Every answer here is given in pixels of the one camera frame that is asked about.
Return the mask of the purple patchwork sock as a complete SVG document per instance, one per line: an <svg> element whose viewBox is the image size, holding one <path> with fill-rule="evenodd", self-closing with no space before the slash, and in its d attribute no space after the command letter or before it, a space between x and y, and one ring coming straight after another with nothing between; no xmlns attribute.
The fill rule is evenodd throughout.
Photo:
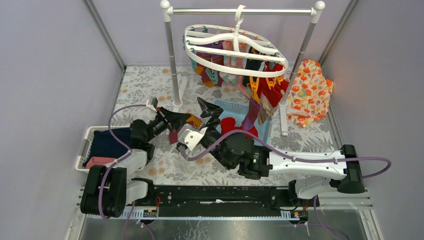
<svg viewBox="0 0 424 240"><path fill-rule="evenodd" d="M202 125L203 121L199 117L189 112L188 115L189 118L186 120L185 125L175 131L169 132L168 140L171 145L178 143L180 137L184 134L185 131L199 128Z"/></svg>
<svg viewBox="0 0 424 240"><path fill-rule="evenodd" d="M254 127L260 110L261 105L253 97L251 97L249 100L248 112L241 123L244 130L249 131Z"/></svg>

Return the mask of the red santa sock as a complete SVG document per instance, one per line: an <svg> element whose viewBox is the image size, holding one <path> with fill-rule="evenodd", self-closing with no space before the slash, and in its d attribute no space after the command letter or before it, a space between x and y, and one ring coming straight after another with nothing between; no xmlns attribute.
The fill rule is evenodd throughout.
<svg viewBox="0 0 424 240"><path fill-rule="evenodd" d="M236 119L233 117L225 117L220 121L221 134L224 135L233 130L245 130L244 127L240 124L236 124ZM249 133L258 137L258 131L255 126L253 126L248 131Z"/></svg>

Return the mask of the red beige sock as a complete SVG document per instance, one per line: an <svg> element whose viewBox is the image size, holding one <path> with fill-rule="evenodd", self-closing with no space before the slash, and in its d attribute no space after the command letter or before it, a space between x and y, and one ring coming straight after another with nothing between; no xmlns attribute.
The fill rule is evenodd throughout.
<svg viewBox="0 0 424 240"><path fill-rule="evenodd" d="M260 97L261 109L257 116L257 122L259 125L263 125L267 120L271 120L274 113L277 110L276 106L272 106L270 101L266 98L265 95Z"/></svg>

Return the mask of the white clip hanger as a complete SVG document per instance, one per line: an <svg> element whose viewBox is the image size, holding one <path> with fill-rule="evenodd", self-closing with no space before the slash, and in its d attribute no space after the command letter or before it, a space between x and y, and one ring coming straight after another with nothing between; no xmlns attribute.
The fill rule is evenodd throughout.
<svg viewBox="0 0 424 240"><path fill-rule="evenodd" d="M272 45L271 42L258 35L256 39L252 39L255 36L254 33L244 31L240 29L240 26L244 20L242 12L245 10L245 5L239 5L235 12L235 27L224 27L219 25L211 24L195 24L190 25L184 30L184 50L187 56L195 63L204 65L205 67L215 70L218 72L227 72L233 75L252 76L259 78L272 78L278 77L286 73L288 68L288 61L282 55L282 53ZM196 31L196 29L205 27L206 29L225 30L225 33L211 34ZM223 50L223 41L231 41L233 50ZM239 43L245 43L248 45L246 52L240 52ZM248 53L249 48L253 47L260 54ZM226 67L223 64L214 63L207 61L196 55L196 52L209 53L211 55L218 55L223 57L231 56L236 58L262 60L282 66L281 70L272 71L255 71L233 67Z"/></svg>

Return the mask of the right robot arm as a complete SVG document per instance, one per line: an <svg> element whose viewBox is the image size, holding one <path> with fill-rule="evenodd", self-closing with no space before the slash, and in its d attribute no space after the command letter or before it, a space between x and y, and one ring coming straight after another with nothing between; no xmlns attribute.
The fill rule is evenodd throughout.
<svg viewBox="0 0 424 240"><path fill-rule="evenodd" d="M201 97L197 102L202 118L209 118L203 131L200 145L227 170L237 169L237 173L247 179L259 180L271 175L299 174L305 179L289 183L287 201L293 206L326 192L361 194L365 192L362 171L352 145L344 145L333 152L287 152L271 148L256 136L241 130L227 132L223 136L216 130L223 109Z"/></svg>

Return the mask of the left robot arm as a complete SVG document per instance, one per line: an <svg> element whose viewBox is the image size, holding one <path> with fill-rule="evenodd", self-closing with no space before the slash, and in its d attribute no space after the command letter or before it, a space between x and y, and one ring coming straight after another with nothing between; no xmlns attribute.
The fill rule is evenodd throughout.
<svg viewBox="0 0 424 240"><path fill-rule="evenodd" d="M143 169L152 159L152 140L165 131L176 142L177 133L185 124L200 126L202 121L191 113L178 113L158 107L149 122L134 120L128 127L95 130L89 155L82 166L88 176L80 202L80 211L104 219L118 218L126 205L138 200L148 206L155 200L149 180L131 180L130 175Z"/></svg>

